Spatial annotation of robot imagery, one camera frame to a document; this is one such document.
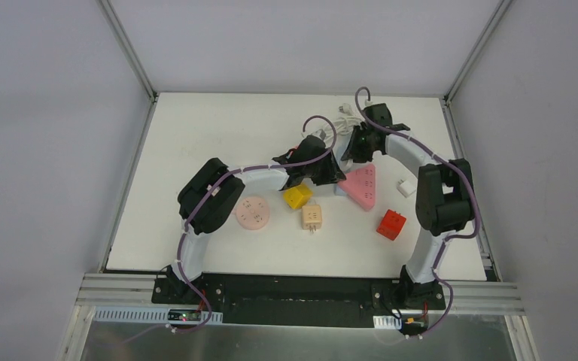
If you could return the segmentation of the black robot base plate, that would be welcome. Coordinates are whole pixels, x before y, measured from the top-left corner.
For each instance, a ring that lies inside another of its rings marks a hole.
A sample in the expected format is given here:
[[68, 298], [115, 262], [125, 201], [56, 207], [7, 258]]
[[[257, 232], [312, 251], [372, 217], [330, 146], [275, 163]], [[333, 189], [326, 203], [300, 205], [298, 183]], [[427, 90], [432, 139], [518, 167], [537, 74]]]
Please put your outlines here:
[[191, 284], [159, 272], [154, 304], [207, 311], [223, 323], [369, 328], [374, 317], [444, 311], [443, 288], [388, 278], [323, 278], [205, 273]]

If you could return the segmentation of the red cube socket adapter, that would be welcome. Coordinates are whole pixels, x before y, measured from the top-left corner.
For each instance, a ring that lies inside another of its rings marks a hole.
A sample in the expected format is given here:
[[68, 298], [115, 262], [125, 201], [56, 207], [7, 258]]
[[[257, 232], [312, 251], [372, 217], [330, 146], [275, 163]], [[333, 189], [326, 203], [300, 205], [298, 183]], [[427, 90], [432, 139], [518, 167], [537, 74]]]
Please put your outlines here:
[[403, 215], [388, 209], [381, 219], [376, 232], [388, 240], [394, 241], [401, 233], [405, 224], [406, 218]]

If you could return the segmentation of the white USB charger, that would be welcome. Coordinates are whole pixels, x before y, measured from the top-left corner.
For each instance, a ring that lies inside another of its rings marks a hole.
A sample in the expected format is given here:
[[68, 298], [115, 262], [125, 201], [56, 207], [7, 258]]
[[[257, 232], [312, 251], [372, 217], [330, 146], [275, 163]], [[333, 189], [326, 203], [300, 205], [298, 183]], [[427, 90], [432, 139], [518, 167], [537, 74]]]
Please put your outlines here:
[[416, 187], [407, 179], [399, 180], [397, 183], [398, 192], [405, 198], [411, 197], [416, 192]]

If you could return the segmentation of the round pink socket base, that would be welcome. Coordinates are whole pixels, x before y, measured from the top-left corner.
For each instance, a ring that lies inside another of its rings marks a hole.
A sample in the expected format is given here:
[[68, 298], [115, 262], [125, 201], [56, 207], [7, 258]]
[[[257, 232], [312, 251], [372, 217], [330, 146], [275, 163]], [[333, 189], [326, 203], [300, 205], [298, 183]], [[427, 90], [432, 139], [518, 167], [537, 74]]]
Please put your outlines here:
[[234, 210], [237, 223], [250, 231], [262, 229], [270, 219], [267, 201], [260, 196], [249, 196], [242, 199]]

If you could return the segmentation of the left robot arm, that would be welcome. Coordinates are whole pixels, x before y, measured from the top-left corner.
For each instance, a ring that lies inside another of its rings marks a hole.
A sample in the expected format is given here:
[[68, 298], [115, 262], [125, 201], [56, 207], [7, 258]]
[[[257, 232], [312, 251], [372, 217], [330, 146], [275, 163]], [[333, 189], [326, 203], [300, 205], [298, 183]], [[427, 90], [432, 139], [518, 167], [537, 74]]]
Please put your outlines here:
[[332, 148], [313, 135], [266, 164], [230, 168], [217, 157], [205, 162], [177, 197], [182, 236], [169, 266], [175, 278], [172, 296], [185, 305], [198, 298], [195, 280], [202, 274], [210, 234], [225, 224], [245, 194], [284, 191], [306, 179], [315, 186], [346, 179]]

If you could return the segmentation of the pink triangular power socket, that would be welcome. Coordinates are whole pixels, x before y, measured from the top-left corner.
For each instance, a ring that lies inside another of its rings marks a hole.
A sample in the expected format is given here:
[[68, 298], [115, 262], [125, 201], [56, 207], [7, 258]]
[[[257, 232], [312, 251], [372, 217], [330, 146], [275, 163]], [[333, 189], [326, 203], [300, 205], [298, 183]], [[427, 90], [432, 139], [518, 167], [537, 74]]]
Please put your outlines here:
[[337, 186], [365, 211], [373, 209], [376, 203], [376, 167], [368, 164], [347, 173], [345, 180]]

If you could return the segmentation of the white plug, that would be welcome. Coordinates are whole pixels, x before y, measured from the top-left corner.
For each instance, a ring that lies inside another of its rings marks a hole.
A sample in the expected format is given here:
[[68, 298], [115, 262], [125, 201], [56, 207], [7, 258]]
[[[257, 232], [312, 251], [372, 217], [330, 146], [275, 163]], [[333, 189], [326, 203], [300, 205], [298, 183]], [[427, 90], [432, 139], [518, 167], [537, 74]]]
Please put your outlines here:
[[347, 172], [352, 168], [353, 164], [354, 162], [352, 159], [340, 160], [339, 167], [343, 172]]

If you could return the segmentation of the beige cube socket adapter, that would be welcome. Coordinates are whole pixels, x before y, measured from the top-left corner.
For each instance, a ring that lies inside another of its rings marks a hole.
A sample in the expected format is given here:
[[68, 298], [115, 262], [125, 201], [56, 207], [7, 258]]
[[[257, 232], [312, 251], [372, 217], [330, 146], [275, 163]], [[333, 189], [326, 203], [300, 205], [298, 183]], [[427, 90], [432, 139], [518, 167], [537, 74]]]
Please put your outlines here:
[[302, 229], [316, 232], [322, 227], [323, 217], [320, 205], [304, 205], [302, 211]]

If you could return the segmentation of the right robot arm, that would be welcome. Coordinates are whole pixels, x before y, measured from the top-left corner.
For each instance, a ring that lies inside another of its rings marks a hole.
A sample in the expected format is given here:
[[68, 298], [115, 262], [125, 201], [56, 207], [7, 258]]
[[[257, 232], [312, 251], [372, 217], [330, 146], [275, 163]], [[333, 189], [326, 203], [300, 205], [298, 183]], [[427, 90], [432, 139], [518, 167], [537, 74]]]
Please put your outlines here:
[[367, 105], [360, 113], [364, 121], [354, 127], [342, 159], [372, 162], [380, 152], [417, 174], [415, 214], [421, 231], [394, 291], [401, 305], [416, 308], [437, 293], [437, 269], [448, 243], [476, 219], [471, 167], [465, 159], [437, 155], [408, 126], [395, 124], [384, 103]]

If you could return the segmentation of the yellow cube socket adapter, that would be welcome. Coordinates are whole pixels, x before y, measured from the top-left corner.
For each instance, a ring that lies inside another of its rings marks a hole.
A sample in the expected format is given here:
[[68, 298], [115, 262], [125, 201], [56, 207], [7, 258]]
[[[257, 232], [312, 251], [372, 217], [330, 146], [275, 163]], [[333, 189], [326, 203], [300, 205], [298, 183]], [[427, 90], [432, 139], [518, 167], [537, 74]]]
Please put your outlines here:
[[291, 209], [300, 209], [304, 206], [310, 198], [313, 196], [313, 192], [305, 184], [300, 184], [295, 187], [291, 187], [284, 191], [283, 199], [286, 204]]

